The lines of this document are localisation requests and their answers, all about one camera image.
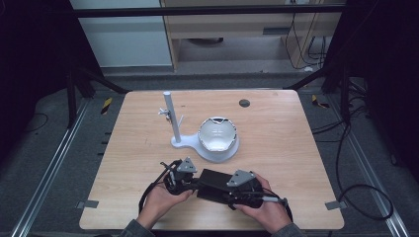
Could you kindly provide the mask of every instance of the desk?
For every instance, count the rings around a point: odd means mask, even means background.
[[[343,227],[340,210],[327,210],[324,205],[335,197],[295,91],[173,91],[172,99],[177,117],[184,116],[182,134],[197,132],[209,117],[231,119],[240,138],[237,153],[225,163],[213,164],[193,149],[173,148],[171,124],[158,114],[166,108],[163,92],[130,92],[89,195],[99,205],[84,209],[83,229],[125,228],[136,218],[144,190],[163,171],[159,163],[187,156],[199,170],[195,177],[206,168],[227,174],[237,169],[254,171],[268,179],[273,191],[289,200],[294,222],[301,229]],[[249,100],[250,107],[240,107],[242,99]],[[164,230],[261,228],[241,212],[195,195],[154,226]]]
[[[203,7],[234,5],[284,5],[286,0],[160,0],[162,7]],[[309,4],[336,4],[346,0],[309,0]],[[332,37],[341,13],[295,14],[237,14],[166,16],[167,38],[172,63],[177,68],[181,39],[288,37],[285,43],[293,66],[305,65],[301,56],[308,50],[312,37]],[[267,29],[278,29],[275,35],[266,35]]]

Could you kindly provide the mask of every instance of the sleeve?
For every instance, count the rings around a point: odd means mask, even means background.
[[[132,220],[120,234],[120,237],[154,237],[154,234],[142,227],[138,222]]]
[[[274,233],[271,237],[304,237],[305,235],[294,223],[287,225],[280,229],[277,233]]]

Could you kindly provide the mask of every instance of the hand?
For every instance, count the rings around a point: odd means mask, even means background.
[[[264,189],[271,189],[267,180],[258,174],[255,175]],[[254,218],[271,234],[292,223],[284,206],[277,202],[264,201],[259,208],[252,208],[242,204],[236,204],[234,207]]]
[[[184,191],[178,196],[171,195],[163,184],[158,184],[148,194],[144,208],[136,221],[144,228],[150,230],[154,224],[174,205],[185,201],[192,191]]]

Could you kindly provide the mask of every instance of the white base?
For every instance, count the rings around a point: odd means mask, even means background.
[[[181,134],[181,142],[176,142],[176,139],[173,136],[171,142],[175,148],[185,148],[185,147],[194,148],[201,157],[213,163],[222,163],[230,159],[231,157],[233,157],[233,155],[237,152],[238,146],[240,143],[237,136],[233,146],[231,146],[228,150],[208,151],[200,143],[200,139],[198,138],[198,133],[195,133],[193,135]]]

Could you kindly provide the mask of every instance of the white bowl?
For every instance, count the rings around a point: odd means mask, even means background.
[[[201,125],[198,137],[208,151],[227,151],[236,141],[237,129],[227,118],[208,118]]]

